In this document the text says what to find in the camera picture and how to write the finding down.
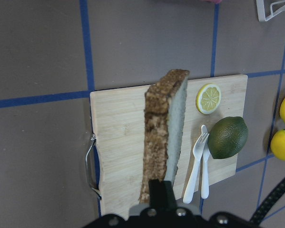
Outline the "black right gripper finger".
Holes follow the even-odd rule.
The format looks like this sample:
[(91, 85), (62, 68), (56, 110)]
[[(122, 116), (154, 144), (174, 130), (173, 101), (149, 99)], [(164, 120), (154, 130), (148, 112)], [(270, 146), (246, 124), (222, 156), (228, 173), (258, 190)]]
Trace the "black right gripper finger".
[(177, 209), (177, 203), (171, 181), (150, 180), (149, 207), (156, 212), (172, 212)]

